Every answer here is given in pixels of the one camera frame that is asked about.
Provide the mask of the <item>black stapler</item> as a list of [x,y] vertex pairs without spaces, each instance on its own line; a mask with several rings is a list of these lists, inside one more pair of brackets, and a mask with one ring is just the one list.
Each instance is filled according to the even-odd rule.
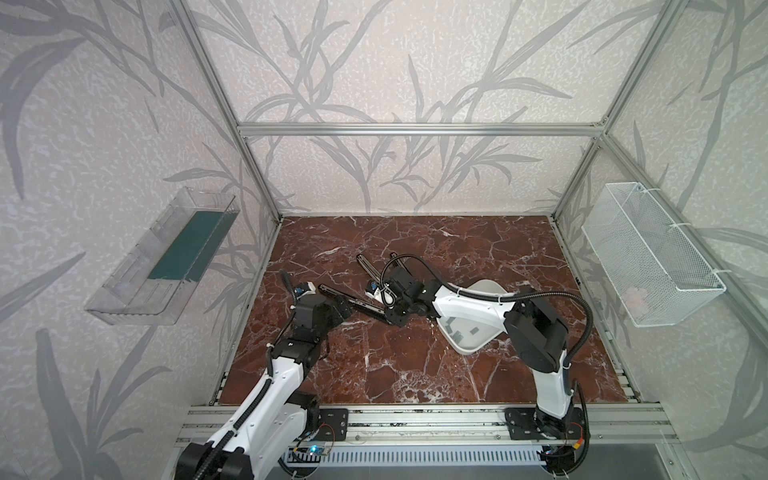
[[339,305],[340,311],[346,316],[349,316],[351,311],[355,310],[356,312],[378,320],[386,325],[393,326],[393,323],[387,319],[385,311],[382,307],[372,305],[349,293],[340,291],[325,284],[320,284],[318,290],[325,296],[331,298],[335,303],[337,303]]

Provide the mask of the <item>beige stapler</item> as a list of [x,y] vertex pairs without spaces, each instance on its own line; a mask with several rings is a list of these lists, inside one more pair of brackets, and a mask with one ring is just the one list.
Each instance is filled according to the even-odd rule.
[[370,263],[370,261],[363,254],[358,254],[356,256],[356,261],[361,266],[361,268],[365,271],[365,273],[369,275],[372,279],[377,279],[379,277],[378,270]]

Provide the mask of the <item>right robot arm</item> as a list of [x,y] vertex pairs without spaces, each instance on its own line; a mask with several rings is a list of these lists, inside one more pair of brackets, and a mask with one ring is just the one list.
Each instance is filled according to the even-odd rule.
[[[573,358],[594,328],[589,304],[565,291],[507,292],[495,281],[479,280],[462,288],[435,277],[421,281],[404,266],[376,281],[374,296],[384,305],[392,324],[404,324],[419,315],[436,321],[438,329],[461,355],[470,355],[504,333],[519,359],[531,371],[536,388],[536,420],[565,420],[573,406],[568,384]],[[581,306],[586,324],[579,340],[568,345],[569,327],[549,303],[567,298]]]

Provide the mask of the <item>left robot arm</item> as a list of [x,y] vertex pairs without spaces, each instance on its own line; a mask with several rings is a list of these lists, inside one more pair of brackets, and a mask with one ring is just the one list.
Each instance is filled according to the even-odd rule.
[[317,401],[299,391],[329,333],[352,315],[349,301],[305,292],[267,345],[266,370],[236,412],[204,443],[180,454],[176,479],[263,479],[289,445],[317,430]]

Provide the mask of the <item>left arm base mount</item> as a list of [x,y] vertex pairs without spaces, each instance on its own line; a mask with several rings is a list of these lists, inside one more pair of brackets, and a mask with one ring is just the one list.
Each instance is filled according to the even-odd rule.
[[319,408],[307,411],[306,422],[299,439],[338,442],[345,441],[349,427],[347,408]]

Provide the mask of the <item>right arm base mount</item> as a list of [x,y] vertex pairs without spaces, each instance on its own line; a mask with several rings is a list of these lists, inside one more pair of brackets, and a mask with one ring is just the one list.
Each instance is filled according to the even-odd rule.
[[562,419],[543,413],[538,407],[508,407],[504,421],[511,440],[575,442],[588,430],[581,407],[573,407]]

